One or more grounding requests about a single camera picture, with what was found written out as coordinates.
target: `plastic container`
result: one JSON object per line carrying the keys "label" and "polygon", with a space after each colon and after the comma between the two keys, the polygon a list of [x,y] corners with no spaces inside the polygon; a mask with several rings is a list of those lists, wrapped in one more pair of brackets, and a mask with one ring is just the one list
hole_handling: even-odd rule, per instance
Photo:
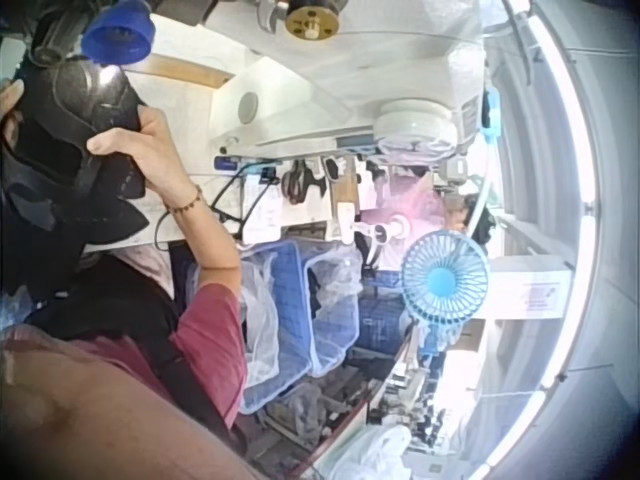
{"label": "plastic container", "polygon": [[[298,246],[304,276],[306,315],[313,330],[309,375],[322,377],[342,363],[347,350],[353,346],[360,335],[358,293],[362,290],[360,282],[362,256],[355,247],[337,246],[333,243],[300,241]],[[345,282],[343,284],[345,296],[334,304],[323,306],[313,320],[307,274],[310,268],[318,277],[321,287],[326,287],[322,285],[323,278],[339,276],[339,281]]]}
{"label": "plastic container", "polygon": [[357,347],[395,355],[404,341],[400,317],[405,310],[402,294],[361,295],[358,300],[360,337]]}
{"label": "plastic container", "polygon": [[301,261],[296,244],[282,241],[260,245],[243,258],[276,251],[271,265],[273,297],[278,309],[279,373],[244,391],[240,412],[249,415],[289,388],[309,372],[312,348],[311,321],[306,305],[307,288],[303,281]]}

